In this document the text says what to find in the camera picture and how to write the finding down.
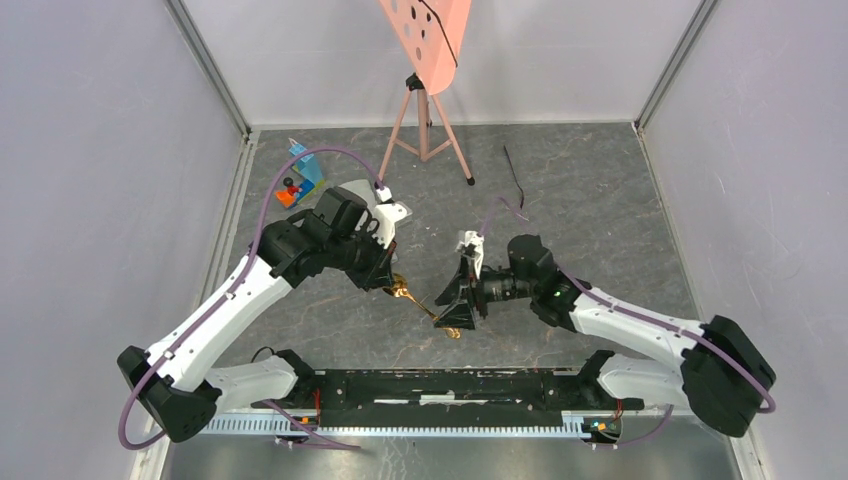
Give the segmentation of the gold spoon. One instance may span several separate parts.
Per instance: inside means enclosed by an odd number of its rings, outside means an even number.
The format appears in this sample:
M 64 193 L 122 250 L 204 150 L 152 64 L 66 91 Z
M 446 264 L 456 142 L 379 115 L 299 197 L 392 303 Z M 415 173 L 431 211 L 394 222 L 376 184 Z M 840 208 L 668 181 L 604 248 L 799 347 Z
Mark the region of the gold spoon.
M 382 290 L 394 298 L 405 298 L 411 301 L 433 321 L 435 327 L 438 327 L 436 323 L 440 320 L 440 318 L 414 297 L 414 295 L 409 291 L 408 281 L 402 275 L 397 273 L 393 274 L 392 284 L 388 287 L 383 287 Z M 445 326 L 439 326 L 438 328 L 443 330 L 448 338 L 455 340 L 461 338 L 461 332 L 458 328 Z

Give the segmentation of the thin black utensil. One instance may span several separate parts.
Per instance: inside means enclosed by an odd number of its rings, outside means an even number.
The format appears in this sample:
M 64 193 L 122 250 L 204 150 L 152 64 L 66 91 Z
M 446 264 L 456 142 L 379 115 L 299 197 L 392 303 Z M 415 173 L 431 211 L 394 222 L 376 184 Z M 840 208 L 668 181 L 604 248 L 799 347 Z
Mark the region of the thin black utensil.
M 521 183 L 518 179 L 518 175 L 517 175 L 517 172 L 516 172 L 516 169 L 515 169 L 515 166 L 514 166 L 514 163 L 513 163 L 513 160 L 512 160 L 512 157 L 510 155 L 508 147 L 506 145 L 503 145 L 502 149 L 503 149 L 503 153 L 504 153 L 505 159 L 507 161 L 507 165 L 509 167 L 509 171 L 510 171 L 510 174 L 512 176 L 513 182 L 514 182 L 514 184 L 515 184 L 515 186 L 518 190 L 519 209 L 523 210 L 524 204 L 525 204 L 525 198 L 526 198 L 525 197 L 525 191 L 524 191 L 524 189 L 523 189 L 523 187 L 522 187 L 522 185 L 521 185 Z

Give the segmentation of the grey cloth napkin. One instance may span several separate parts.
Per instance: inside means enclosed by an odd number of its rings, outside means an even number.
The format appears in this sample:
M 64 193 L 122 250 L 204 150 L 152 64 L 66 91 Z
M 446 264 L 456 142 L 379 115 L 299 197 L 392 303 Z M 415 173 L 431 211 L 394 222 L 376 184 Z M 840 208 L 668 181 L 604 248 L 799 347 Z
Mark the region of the grey cloth napkin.
M 364 200 L 365 203 L 366 203 L 366 206 L 368 208 L 368 211 L 369 211 L 369 208 L 375 204 L 374 189 L 378 188 L 378 187 L 382 187 L 382 186 L 379 186 L 375 182 L 372 182 L 372 181 L 366 180 L 366 179 L 349 181 L 349 182 L 345 182 L 345 183 L 340 185 L 340 187 L 342 189 L 345 189 L 345 190 L 353 193 L 354 195 L 358 196 L 360 199 Z M 391 190 L 391 193 L 392 193 L 393 199 L 396 202 L 401 202 L 400 200 L 397 200 L 394 197 L 392 190 Z

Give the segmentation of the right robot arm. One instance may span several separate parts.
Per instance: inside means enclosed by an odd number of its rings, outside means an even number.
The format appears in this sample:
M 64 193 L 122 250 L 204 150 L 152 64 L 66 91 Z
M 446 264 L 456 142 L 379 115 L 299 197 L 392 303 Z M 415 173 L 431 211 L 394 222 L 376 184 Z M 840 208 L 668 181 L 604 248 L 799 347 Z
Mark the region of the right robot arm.
M 545 324 L 609 340 L 640 358 L 598 353 L 584 366 L 589 379 L 615 399 L 679 406 L 710 428 L 742 437 L 758 414 L 771 414 L 776 373 L 740 325 L 661 315 L 622 301 L 564 272 L 540 236 L 507 245 L 508 265 L 483 263 L 483 239 L 468 231 L 460 261 L 435 303 L 439 328 L 472 330 L 496 302 L 526 299 Z

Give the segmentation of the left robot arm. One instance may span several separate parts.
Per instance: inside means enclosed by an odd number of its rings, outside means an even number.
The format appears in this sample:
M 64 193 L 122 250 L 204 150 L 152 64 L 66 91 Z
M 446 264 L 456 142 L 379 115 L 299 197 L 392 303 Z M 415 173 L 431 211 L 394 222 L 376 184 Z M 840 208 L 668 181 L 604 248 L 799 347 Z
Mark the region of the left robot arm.
M 282 354 L 218 368 L 224 351 L 263 312 L 326 269 L 363 291 L 393 283 L 397 225 L 410 209 L 386 187 L 325 190 L 316 205 L 262 223 L 236 270 L 173 331 L 147 348 L 129 346 L 117 366 L 131 395 L 118 435 L 129 450 L 197 435 L 219 413 L 287 397 L 306 370 Z

